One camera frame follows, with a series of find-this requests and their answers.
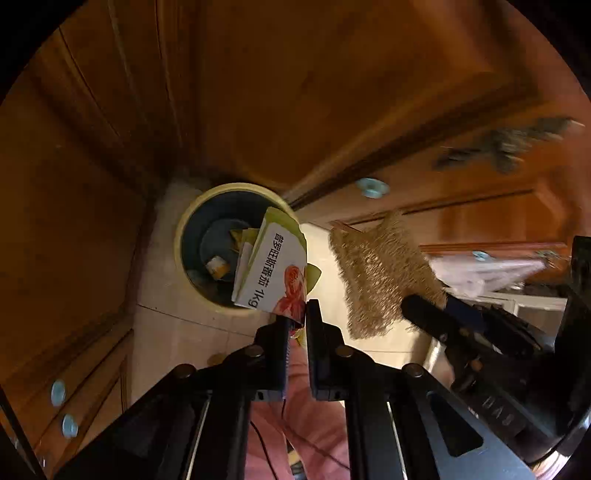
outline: black cable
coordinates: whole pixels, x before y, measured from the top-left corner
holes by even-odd
[[[321,454],[325,458],[330,458],[337,465],[341,466],[342,468],[347,469],[349,472],[351,471],[351,468],[349,468],[343,462],[337,460],[329,452],[327,452],[327,451],[323,450],[322,448],[314,445],[311,441],[309,441],[308,439],[304,438],[302,435],[300,435],[299,433],[297,433],[293,428],[291,428],[287,424],[287,422],[284,420],[284,418],[283,418],[283,414],[284,413],[285,413],[285,400],[283,401],[283,405],[281,406],[281,421],[283,422],[284,427],[286,427],[293,435],[295,435],[296,437],[298,437],[302,442],[304,442],[304,443],[308,444],[309,446],[311,446],[316,451],[316,453]]]
[[[267,457],[267,463],[269,464],[269,468],[271,468],[271,472],[273,473],[275,480],[279,480],[279,477],[275,473],[275,469],[271,465],[271,459],[269,458],[269,454],[267,453],[267,446],[265,445],[265,442],[262,439],[261,432],[258,431],[258,428],[256,427],[256,425],[252,421],[251,421],[251,425],[252,425],[252,428],[255,429],[255,432],[258,435],[259,440],[261,441],[262,451],[265,452],[265,457]]]

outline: tile floor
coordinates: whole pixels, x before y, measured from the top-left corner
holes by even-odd
[[[195,187],[175,181],[157,206],[135,311],[132,401],[180,363],[203,368],[214,353],[233,352],[251,343],[256,329],[269,321],[263,312],[248,317],[217,314],[181,282],[173,258],[174,232],[180,216],[199,194]],[[330,252],[328,232],[313,225],[303,225],[303,232],[309,261],[323,272],[310,298],[320,300],[324,320],[341,328],[346,343],[380,363],[394,367],[411,360],[422,363],[428,342],[419,333],[408,332],[402,323],[384,337],[349,338],[344,287]]]

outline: person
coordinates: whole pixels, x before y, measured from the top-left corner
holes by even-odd
[[[312,398],[305,350],[290,340],[287,396],[253,402],[246,451],[246,480],[293,480],[289,440],[309,480],[350,480],[345,409]]]

